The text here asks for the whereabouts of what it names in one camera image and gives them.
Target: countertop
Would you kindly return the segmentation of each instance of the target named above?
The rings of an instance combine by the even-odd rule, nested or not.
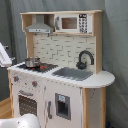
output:
[[[115,80],[115,77],[113,74],[111,74],[107,71],[100,71],[98,74],[93,74],[83,81],[76,81],[76,80],[71,80],[71,79],[57,77],[57,76],[52,75],[53,72],[63,68],[62,66],[56,67],[46,73],[39,73],[39,72],[30,71],[30,70],[20,69],[17,67],[22,64],[24,64],[24,62],[14,65],[14,66],[11,66],[7,70],[14,70],[14,71],[19,71],[19,72],[23,72],[23,73],[28,73],[28,74],[40,76],[40,77],[43,77],[46,79],[65,82],[68,84],[72,84],[73,86],[82,87],[82,88],[102,88],[102,87],[111,85]]]

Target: toy kitchen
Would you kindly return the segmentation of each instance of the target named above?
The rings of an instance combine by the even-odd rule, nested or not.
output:
[[[41,128],[105,128],[115,77],[102,71],[102,13],[21,13],[27,59],[8,68],[13,117],[32,113]]]

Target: microwave window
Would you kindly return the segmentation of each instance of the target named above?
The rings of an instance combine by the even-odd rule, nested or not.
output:
[[[62,18],[62,29],[77,29],[77,18]]]

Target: oven handle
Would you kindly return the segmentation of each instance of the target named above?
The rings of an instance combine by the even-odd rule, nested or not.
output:
[[[26,92],[24,92],[24,91],[22,91],[22,90],[20,90],[19,92],[20,92],[22,95],[25,95],[25,96],[33,96],[32,93],[26,93]]]
[[[52,119],[52,115],[50,114],[50,107],[51,107],[51,101],[48,102],[47,111],[48,111],[48,118],[49,118],[49,119]]]
[[[56,19],[55,19],[56,30],[60,30],[60,28],[58,26],[58,21],[59,21],[59,17],[56,17]]]

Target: oven door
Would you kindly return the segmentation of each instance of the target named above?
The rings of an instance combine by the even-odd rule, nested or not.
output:
[[[55,14],[56,32],[79,33],[79,14]]]
[[[44,128],[44,102],[43,93],[24,88],[18,85],[12,86],[14,117],[27,113],[38,117],[41,128]]]

